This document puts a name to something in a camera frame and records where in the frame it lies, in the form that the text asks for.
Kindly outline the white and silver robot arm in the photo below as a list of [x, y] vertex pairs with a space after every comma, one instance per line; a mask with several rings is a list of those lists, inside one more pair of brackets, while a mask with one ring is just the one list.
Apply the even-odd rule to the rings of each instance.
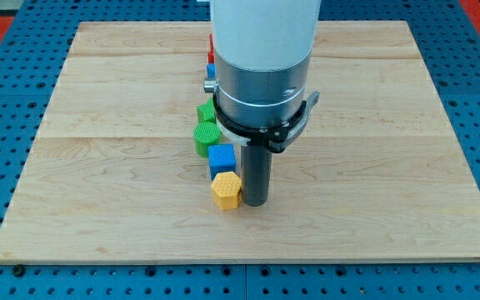
[[233, 122], [270, 128], [306, 90], [320, 0], [212, 0], [217, 103]]

